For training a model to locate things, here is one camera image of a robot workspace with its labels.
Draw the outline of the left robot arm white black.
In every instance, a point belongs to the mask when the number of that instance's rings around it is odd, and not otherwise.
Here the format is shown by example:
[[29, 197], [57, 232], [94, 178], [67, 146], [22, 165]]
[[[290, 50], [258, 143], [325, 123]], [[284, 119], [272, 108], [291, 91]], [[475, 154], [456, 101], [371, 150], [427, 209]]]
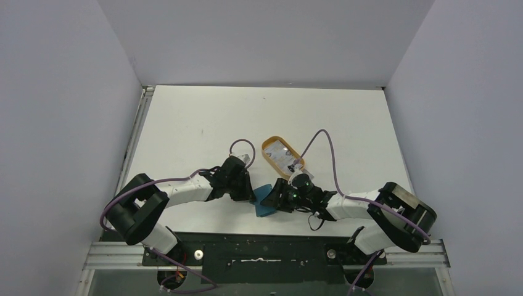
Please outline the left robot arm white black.
[[199, 169], [185, 178], [153, 180], [136, 175], [105, 206], [100, 222], [116, 231], [128, 245], [142, 244], [158, 252], [168, 265], [182, 259], [183, 248], [176, 234], [160, 224], [163, 211], [189, 202], [210, 202], [230, 196], [234, 201], [254, 201], [247, 154], [230, 154], [220, 166]]

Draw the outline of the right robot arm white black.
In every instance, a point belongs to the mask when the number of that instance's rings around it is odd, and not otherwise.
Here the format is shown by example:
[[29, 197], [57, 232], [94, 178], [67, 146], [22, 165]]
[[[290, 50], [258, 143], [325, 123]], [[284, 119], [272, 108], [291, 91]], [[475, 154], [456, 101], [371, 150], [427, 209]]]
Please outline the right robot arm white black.
[[347, 255], [354, 263], [393, 246], [418, 252], [437, 219], [432, 208], [397, 183], [347, 196], [321, 189], [305, 173], [291, 181], [279, 178], [261, 205], [288, 213], [300, 210], [322, 221], [372, 220], [373, 225], [359, 228], [349, 239]]

